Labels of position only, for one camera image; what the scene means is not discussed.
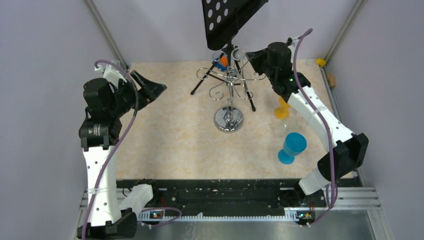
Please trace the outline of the yellow plastic wine glass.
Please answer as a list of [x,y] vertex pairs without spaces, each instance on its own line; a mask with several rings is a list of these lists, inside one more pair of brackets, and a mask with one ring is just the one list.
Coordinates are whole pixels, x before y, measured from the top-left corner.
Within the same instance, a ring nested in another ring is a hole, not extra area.
[[279,107],[275,108],[274,116],[280,120],[286,117],[289,117],[290,116],[289,109],[291,108],[291,106],[287,102],[285,102],[285,100],[281,96],[279,97],[278,102],[279,102]]

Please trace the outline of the blue plastic wine glass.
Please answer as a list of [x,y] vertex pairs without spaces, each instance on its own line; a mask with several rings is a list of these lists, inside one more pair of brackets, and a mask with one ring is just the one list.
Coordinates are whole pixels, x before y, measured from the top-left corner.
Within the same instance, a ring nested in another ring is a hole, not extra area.
[[294,162],[295,157],[300,155],[307,148],[306,138],[298,133],[289,133],[283,143],[283,148],[278,152],[278,160],[285,165]]

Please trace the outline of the clear wine glass back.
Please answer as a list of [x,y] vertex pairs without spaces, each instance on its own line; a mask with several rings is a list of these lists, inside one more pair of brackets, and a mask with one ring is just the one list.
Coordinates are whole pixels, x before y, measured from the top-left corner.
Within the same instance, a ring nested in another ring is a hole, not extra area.
[[231,57],[234,62],[245,62],[248,60],[247,57],[248,49],[246,47],[236,47],[231,52]]

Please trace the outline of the clear wine glass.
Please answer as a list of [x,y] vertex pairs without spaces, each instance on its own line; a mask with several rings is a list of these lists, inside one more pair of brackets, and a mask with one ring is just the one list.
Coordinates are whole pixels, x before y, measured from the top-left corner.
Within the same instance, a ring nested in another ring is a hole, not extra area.
[[245,62],[248,60],[247,57],[248,49],[246,47],[236,47],[231,52],[231,57],[234,62]]
[[286,138],[288,134],[299,131],[299,125],[296,118],[287,116],[281,120],[277,134],[281,138]]

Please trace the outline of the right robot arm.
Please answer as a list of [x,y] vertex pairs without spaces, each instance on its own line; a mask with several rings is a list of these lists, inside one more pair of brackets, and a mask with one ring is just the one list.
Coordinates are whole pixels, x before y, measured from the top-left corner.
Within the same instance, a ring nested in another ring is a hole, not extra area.
[[327,109],[311,82],[298,71],[298,51],[298,43],[272,42],[246,56],[254,71],[265,75],[274,92],[308,122],[327,151],[293,192],[294,202],[307,206],[313,193],[363,165],[369,139],[364,133],[356,134],[347,128]]

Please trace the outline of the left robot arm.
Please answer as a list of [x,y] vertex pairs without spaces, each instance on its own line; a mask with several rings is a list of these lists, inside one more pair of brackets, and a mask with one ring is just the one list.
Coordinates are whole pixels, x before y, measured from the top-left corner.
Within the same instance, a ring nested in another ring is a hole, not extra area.
[[79,129],[87,171],[87,210],[77,228],[80,240],[117,240],[135,236],[137,210],[144,205],[120,206],[116,183],[116,151],[129,129],[122,131],[121,117],[139,111],[155,101],[166,89],[162,83],[144,78],[137,71],[131,80],[94,78],[83,86],[87,104]]

